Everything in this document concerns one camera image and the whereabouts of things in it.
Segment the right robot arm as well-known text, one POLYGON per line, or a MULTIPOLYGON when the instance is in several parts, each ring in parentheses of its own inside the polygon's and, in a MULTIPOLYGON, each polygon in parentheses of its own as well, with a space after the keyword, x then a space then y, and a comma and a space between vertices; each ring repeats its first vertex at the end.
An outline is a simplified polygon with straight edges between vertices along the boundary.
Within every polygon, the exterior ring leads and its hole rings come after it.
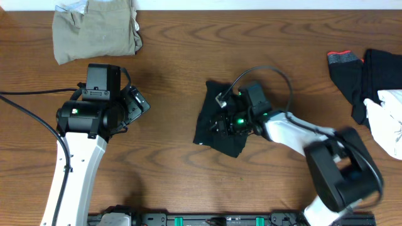
POLYGON ((258 83, 234 94, 228 84, 208 81, 204 110, 212 148, 236 157, 248 135, 282 144, 305 157, 317 195, 302 212, 307 225, 332 225, 363 199, 383 194, 383 177, 357 131, 336 131, 273 110, 258 83))

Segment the black polo shirt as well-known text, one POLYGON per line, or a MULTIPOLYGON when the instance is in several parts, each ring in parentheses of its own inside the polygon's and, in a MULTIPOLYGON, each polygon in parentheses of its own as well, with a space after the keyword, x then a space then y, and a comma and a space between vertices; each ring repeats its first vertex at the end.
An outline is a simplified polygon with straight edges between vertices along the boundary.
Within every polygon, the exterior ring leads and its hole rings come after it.
POLYGON ((236 158, 244 149, 248 135, 222 137, 209 131, 210 121, 213 116, 223 111, 223 108, 227 105, 226 101, 233 91, 229 88, 228 83, 209 80, 205 84, 207 93, 197 118, 193 143, 209 146, 223 154, 236 158))

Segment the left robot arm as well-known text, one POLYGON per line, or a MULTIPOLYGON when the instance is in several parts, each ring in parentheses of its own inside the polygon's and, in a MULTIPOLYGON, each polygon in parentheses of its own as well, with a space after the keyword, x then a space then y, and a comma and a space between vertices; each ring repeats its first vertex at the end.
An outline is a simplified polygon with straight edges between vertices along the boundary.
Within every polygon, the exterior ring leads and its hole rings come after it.
POLYGON ((87 81, 57 110, 57 162, 42 225, 86 225, 95 176, 109 140, 150 105, 131 83, 128 71, 91 63, 87 81))

